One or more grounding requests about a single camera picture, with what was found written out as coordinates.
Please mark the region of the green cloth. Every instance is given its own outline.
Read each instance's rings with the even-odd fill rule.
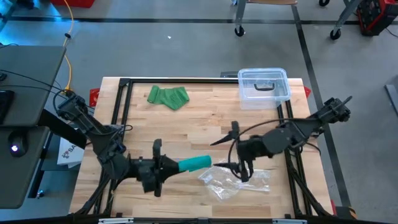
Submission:
[[[154,85],[147,101],[153,104],[164,104],[172,110],[178,110],[189,101],[189,97],[183,86],[161,90]]]

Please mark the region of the black wire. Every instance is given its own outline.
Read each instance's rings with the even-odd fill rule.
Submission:
[[[49,87],[52,87],[52,88],[54,88],[54,89],[56,89],[56,90],[62,90],[61,88],[58,88],[58,87],[56,87],[56,86],[50,85],[50,84],[45,83],[45,82],[42,82],[42,81],[37,80],[37,79],[35,79],[35,78],[27,77],[26,75],[21,75],[21,74],[19,74],[19,73],[11,72],[11,71],[8,71],[8,70],[3,70],[3,69],[0,69],[0,71],[2,71],[2,72],[7,72],[7,73],[11,73],[11,74],[13,74],[13,75],[18,75],[18,76],[20,76],[20,77],[24,77],[24,78],[27,78],[27,79],[30,79],[30,80],[39,82],[39,83],[41,83],[41,84],[47,85],[47,86],[49,86]]]
[[[312,144],[312,143],[309,143],[309,142],[306,142],[306,144],[308,144],[308,145],[310,145],[310,146],[314,147],[316,150],[318,150],[318,151],[319,151],[319,155],[321,154],[321,150],[319,149],[319,147],[318,147],[318,146],[316,146],[316,145],[314,145],[314,144]]]
[[[126,127],[130,127],[130,129],[128,129],[128,130],[125,129],[124,131],[131,131],[132,130],[132,125],[127,124]]]
[[[57,82],[56,80],[54,80],[54,82],[55,82],[56,84],[58,84],[58,86],[60,87],[60,89],[62,89],[62,87],[61,87],[61,85],[60,85],[59,82]]]
[[[56,87],[56,86],[53,86],[53,85],[50,85],[50,84],[48,84],[48,83],[42,82],[42,81],[37,80],[37,79],[35,79],[35,78],[27,77],[26,75],[21,75],[21,74],[16,73],[16,72],[11,72],[11,71],[8,71],[8,70],[3,70],[3,69],[0,69],[0,71],[2,71],[2,72],[7,72],[7,73],[11,73],[11,74],[13,74],[13,75],[18,75],[18,76],[20,76],[20,77],[24,77],[24,78],[27,78],[27,79],[30,79],[30,80],[33,80],[33,81],[42,83],[42,84],[44,84],[44,85],[47,85],[47,86],[49,86],[49,87],[51,87],[51,88],[54,88],[54,89],[56,89],[56,90],[59,90],[58,94],[55,94],[54,98],[56,98],[61,92],[69,91],[69,92],[75,93],[74,91],[71,91],[71,90],[63,90],[62,88],[58,88],[58,87]],[[53,107],[54,107],[55,111],[58,111],[57,108],[55,107],[55,100],[54,100],[54,99],[53,99]]]
[[[398,38],[398,35],[397,35],[397,34],[393,34],[388,28],[386,28],[386,30],[387,30],[391,35],[393,35],[394,37],[397,37],[397,38]]]
[[[12,45],[14,45],[14,46],[19,46],[19,45],[17,45],[17,44],[7,44],[7,45],[1,46],[0,49],[5,48],[5,47],[8,47],[8,46],[12,46]]]
[[[281,118],[281,119],[272,119],[272,120],[265,121],[265,122],[262,122],[262,123],[258,123],[258,124],[255,124],[255,125],[251,126],[251,127],[248,127],[247,129],[245,129],[244,131],[242,131],[241,133],[239,133],[238,136],[237,136],[237,138],[239,138],[242,134],[248,132],[249,130],[252,130],[253,128],[256,128],[256,127],[261,126],[261,125],[264,125],[264,124],[273,123],[273,122],[276,122],[276,121],[310,121],[310,120],[318,121],[318,119],[316,119],[316,118],[314,118],[314,119],[312,119],[312,118]],[[234,145],[236,144],[236,139],[234,139],[234,141],[232,142],[231,147],[229,148],[229,151],[228,151],[228,163],[229,163],[229,164],[231,163],[232,148],[233,148]],[[238,174],[235,173],[235,171],[232,169],[231,166],[229,166],[229,169],[231,170],[231,173],[232,173],[236,178],[241,179],[241,178],[238,176]]]
[[[40,90],[45,90],[45,91],[48,91],[48,92],[50,92],[50,93],[53,93],[53,94],[55,94],[55,92],[54,91],[51,91],[51,90],[48,90],[48,89],[45,89],[45,88],[42,88],[42,87],[36,87],[36,86],[24,86],[24,85],[1,85],[0,86],[0,88],[1,87],[25,87],[25,88],[35,88],[35,89],[40,89]]]

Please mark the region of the clear plastic box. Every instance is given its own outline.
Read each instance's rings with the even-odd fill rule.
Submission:
[[[290,99],[291,92],[282,68],[247,68],[238,73],[243,110],[273,109]]]

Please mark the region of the concrete floor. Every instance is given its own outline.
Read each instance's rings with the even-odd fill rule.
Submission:
[[[13,16],[69,17],[65,7],[37,2],[31,11]],[[318,1],[299,1],[301,20],[335,21],[343,1],[326,8]],[[141,19],[233,19],[229,0],[96,0],[91,9],[73,8],[75,17]],[[249,4],[245,19],[293,20],[290,6]],[[69,22],[9,21],[0,42],[20,45],[61,45]],[[67,54],[73,65],[72,88],[88,99],[102,77],[218,77],[221,72],[251,67],[282,67],[289,78],[303,78],[312,87],[294,24],[245,24],[246,35],[236,37],[233,24],[77,22]],[[362,220],[398,220],[398,117],[383,86],[396,74],[398,39],[387,32],[363,37],[358,26],[344,26],[333,42],[332,26],[303,25],[303,32],[323,101],[354,98],[348,104],[349,122],[331,125],[352,206]],[[398,34],[398,26],[390,26]],[[63,62],[57,76],[67,82]],[[311,112],[317,107],[308,99]],[[323,168],[331,198],[340,204],[335,177],[323,138]],[[65,215],[76,173],[45,175],[43,186],[56,189],[51,197],[27,199],[18,210],[0,210],[0,220]]]

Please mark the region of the chair wheel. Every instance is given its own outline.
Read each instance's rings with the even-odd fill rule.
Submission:
[[[330,0],[319,0],[319,5],[325,7],[329,4]]]
[[[337,33],[335,35],[333,35],[333,30],[330,32],[330,39],[332,40],[337,40],[341,37],[341,30],[338,29]]]
[[[242,27],[242,26],[239,26],[239,32],[238,32],[238,31],[236,30],[236,28],[235,28],[235,34],[236,34],[238,37],[243,36],[243,35],[245,34],[245,31],[244,31],[243,27]]]

